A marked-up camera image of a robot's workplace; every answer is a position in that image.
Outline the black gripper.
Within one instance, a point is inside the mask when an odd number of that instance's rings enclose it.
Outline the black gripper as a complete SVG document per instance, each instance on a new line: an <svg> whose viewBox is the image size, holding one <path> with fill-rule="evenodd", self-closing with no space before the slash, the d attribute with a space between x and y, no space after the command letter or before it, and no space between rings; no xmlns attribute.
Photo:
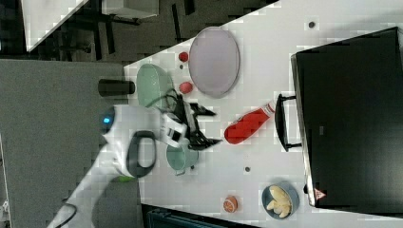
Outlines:
<svg viewBox="0 0 403 228"><path fill-rule="evenodd" d="M189 140L188 148L202 151L221 142L219 139L206 138L197 131L197 116L216 116L216 113L197 103L186 102L182 95L177 96L174 115L187 125L185 137Z"/></svg>

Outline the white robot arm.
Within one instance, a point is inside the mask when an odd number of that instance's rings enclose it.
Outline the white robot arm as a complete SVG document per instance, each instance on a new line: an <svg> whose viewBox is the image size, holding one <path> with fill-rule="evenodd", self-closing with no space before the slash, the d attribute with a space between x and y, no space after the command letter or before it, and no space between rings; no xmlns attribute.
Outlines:
<svg viewBox="0 0 403 228"><path fill-rule="evenodd" d="M200 131L197 118L215 113L197 103L173 97L173 109L116 104L102 118L106 144L47 228L95 228L92 212L108 185L118 177L142 178L153 167L138 162L143 139L170 147L202 151L220 141Z"/></svg>

